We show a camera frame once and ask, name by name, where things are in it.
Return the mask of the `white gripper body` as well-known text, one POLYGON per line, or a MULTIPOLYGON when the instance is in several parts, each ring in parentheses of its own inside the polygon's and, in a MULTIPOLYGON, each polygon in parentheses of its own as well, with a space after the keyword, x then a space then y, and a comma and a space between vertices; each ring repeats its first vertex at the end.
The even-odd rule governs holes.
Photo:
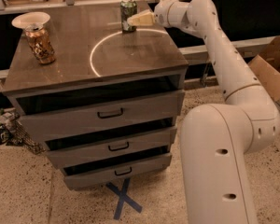
POLYGON ((170 15, 172 5, 176 0, 161 0, 154 8, 156 22, 166 28, 175 26, 175 19, 170 15))

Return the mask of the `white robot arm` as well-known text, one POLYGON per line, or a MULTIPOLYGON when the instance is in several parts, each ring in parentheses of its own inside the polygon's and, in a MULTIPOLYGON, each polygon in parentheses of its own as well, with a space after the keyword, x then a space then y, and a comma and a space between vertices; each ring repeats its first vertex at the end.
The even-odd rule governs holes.
POLYGON ((211 0, 160 0, 128 19, 199 37, 206 45, 224 101, 184 117, 180 152, 189 224, 258 224, 244 155, 271 145, 280 113, 220 27, 211 0))

